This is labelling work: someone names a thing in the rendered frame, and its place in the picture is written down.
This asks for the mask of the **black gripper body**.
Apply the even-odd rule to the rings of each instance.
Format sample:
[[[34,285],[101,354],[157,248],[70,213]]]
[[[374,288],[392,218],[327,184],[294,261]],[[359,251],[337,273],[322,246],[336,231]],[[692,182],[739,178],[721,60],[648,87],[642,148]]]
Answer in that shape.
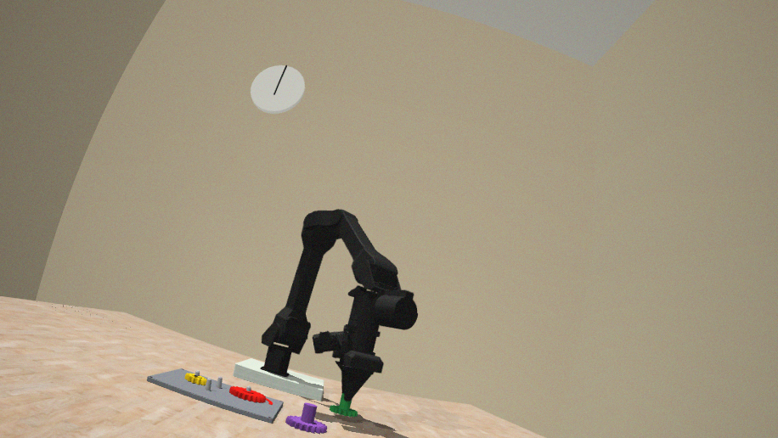
[[[340,363],[368,372],[382,373],[383,362],[373,352],[377,337],[380,337],[379,326],[349,320],[346,324],[348,332],[348,352],[341,354],[341,350],[333,351],[334,358],[339,358]]]

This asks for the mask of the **green gear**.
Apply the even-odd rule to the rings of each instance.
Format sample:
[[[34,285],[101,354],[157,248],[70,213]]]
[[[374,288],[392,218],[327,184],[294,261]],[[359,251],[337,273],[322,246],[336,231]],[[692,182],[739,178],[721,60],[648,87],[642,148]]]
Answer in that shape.
[[[335,406],[335,405],[331,406],[330,405],[330,411],[333,412],[333,413],[338,413],[340,415],[349,416],[349,417],[351,417],[351,416],[353,416],[353,417],[358,416],[358,412],[356,410],[353,410],[353,409],[350,408],[351,403],[352,403],[352,400],[351,401],[345,401],[344,400],[344,393],[342,393],[341,399],[340,399],[340,405],[339,406]]]

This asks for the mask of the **yellow gear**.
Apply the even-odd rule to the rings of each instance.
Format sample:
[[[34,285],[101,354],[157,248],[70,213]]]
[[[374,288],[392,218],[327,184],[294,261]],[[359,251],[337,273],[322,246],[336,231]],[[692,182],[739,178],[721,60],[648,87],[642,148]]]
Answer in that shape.
[[[206,385],[206,382],[207,382],[207,379],[205,379],[205,378],[203,378],[201,376],[196,376],[195,373],[192,373],[192,374],[191,373],[186,373],[185,379],[187,381],[191,381],[192,383],[196,383],[198,385]]]

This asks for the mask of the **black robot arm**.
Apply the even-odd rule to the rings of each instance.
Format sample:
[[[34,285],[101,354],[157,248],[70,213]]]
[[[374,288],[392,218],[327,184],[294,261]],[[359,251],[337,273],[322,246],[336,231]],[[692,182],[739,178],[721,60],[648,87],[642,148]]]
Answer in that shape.
[[[418,313],[414,293],[401,290],[397,268],[374,248],[357,217],[342,209],[313,211],[303,221],[304,249],[287,303],[262,334],[262,343],[268,346],[268,353],[261,370],[282,377],[290,375],[287,373],[290,355],[292,352],[300,355],[311,328],[306,316],[307,305],[323,255],[334,247],[337,239],[342,239],[347,247],[356,281],[363,285],[348,292],[354,297],[349,319],[402,330],[415,324]],[[314,352],[341,350],[341,354],[346,354],[347,336],[346,325],[341,332],[328,330],[314,334]]]

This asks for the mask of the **red gear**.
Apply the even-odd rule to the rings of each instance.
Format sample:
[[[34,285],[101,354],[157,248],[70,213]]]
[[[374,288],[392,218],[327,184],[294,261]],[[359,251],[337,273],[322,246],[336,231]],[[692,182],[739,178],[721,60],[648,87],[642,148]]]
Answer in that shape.
[[[230,387],[229,392],[232,395],[237,396],[238,398],[242,398],[243,400],[248,400],[248,401],[252,401],[252,402],[262,402],[262,403],[264,403],[265,400],[266,400],[266,396],[264,394],[261,394],[259,392],[254,391],[254,390],[247,391],[246,388],[244,389],[244,388],[238,387],[238,386]]]

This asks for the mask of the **purple gear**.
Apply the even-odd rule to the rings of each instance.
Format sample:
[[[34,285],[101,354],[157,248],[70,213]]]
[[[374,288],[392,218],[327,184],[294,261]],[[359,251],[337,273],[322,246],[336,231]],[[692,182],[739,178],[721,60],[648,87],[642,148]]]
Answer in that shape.
[[[317,432],[319,434],[326,432],[327,426],[322,424],[322,422],[314,420],[317,406],[312,403],[304,403],[303,406],[302,416],[288,416],[285,420],[286,424],[295,427],[295,429],[305,430],[306,432]]]

